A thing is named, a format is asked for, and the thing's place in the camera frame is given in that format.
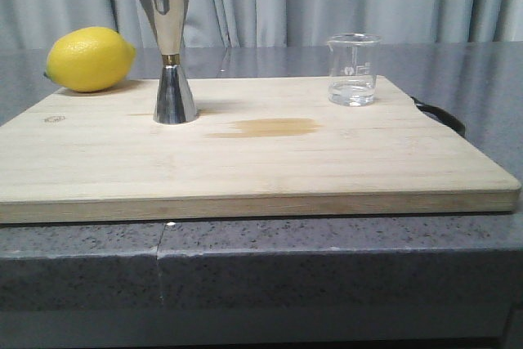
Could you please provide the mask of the steel hourglass jigger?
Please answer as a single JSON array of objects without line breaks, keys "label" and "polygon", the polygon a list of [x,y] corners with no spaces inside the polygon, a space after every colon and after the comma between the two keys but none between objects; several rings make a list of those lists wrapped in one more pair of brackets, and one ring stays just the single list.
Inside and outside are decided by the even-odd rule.
[{"label": "steel hourglass jigger", "polygon": [[157,123],[188,123],[198,116],[181,64],[182,39],[189,1],[140,0],[163,62],[154,111],[154,121]]}]

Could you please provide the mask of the light wooden cutting board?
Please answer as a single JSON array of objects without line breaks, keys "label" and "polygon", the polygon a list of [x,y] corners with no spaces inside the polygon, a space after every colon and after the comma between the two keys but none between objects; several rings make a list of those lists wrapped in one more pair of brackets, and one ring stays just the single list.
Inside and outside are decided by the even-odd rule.
[{"label": "light wooden cutting board", "polygon": [[386,78],[194,79],[199,117],[153,119],[157,82],[61,89],[1,128],[2,223],[504,212],[520,182]]}]

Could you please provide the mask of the yellow lemon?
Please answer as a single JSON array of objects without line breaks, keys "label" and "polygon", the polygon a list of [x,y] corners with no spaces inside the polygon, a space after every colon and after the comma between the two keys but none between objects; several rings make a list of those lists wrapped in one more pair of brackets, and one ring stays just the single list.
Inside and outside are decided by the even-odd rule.
[{"label": "yellow lemon", "polygon": [[136,48],[118,32],[87,27],[57,39],[47,55],[45,75],[75,92],[98,92],[122,81]]}]

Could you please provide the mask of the clear glass measuring beaker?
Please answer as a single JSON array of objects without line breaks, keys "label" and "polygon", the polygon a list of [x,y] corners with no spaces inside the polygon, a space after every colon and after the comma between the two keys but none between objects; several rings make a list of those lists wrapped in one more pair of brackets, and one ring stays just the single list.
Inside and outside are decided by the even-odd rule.
[{"label": "clear glass measuring beaker", "polygon": [[381,37],[348,33],[332,36],[329,48],[329,100],[337,105],[371,105],[377,80]]}]

